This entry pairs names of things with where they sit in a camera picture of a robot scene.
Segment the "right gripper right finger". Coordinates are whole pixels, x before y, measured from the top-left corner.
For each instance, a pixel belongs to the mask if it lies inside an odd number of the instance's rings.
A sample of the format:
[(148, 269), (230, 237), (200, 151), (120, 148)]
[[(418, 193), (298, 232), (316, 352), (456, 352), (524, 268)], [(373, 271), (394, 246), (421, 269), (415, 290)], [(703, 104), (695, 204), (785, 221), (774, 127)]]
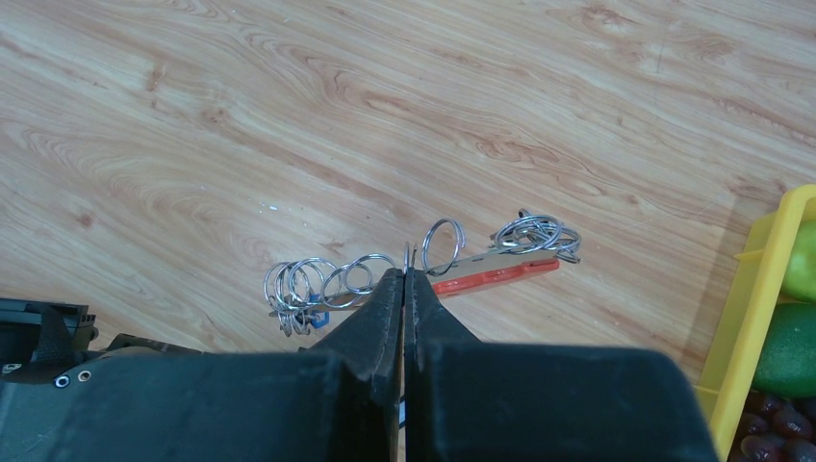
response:
[(609, 346), (485, 343), (405, 280), (410, 461), (713, 461), (694, 393), (668, 356)]

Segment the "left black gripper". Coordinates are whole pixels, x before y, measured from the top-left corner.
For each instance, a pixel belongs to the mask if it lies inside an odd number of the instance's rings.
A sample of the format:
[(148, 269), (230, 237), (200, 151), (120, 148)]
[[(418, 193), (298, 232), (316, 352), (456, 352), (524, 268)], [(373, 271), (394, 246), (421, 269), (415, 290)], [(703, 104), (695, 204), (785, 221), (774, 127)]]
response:
[(99, 335), (87, 305), (3, 298), (1, 379), (11, 383), (87, 381), (86, 363), (126, 354), (196, 354), (196, 349), (121, 333), (92, 350)]

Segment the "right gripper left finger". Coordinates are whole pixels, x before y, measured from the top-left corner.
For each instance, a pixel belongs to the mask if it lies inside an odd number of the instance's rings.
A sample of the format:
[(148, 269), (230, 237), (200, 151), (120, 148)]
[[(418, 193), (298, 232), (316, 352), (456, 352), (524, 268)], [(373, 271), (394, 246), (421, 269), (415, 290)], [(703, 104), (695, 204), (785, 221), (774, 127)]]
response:
[(393, 461), (403, 275), (297, 353), (126, 354), (1, 379), (5, 461)]

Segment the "red handled metal key organizer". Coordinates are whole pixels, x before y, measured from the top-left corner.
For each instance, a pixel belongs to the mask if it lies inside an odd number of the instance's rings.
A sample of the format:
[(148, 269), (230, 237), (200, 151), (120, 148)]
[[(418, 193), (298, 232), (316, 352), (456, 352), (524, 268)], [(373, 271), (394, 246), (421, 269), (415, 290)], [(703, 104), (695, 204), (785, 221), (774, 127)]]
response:
[(562, 220), (520, 209), (517, 216), (491, 235), (486, 251), (465, 256), (467, 235), (453, 218), (441, 218), (420, 244), (408, 243), (402, 260), (382, 253), (364, 254), (336, 264), (309, 257), (273, 264), (263, 279), (263, 294), (270, 316), (286, 336), (308, 335), (309, 296), (319, 294), (333, 312), (354, 311), (373, 294), (377, 284), (374, 265), (408, 270), (419, 266), (440, 298), (479, 292), (576, 265), (581, 258), (581, 235)]

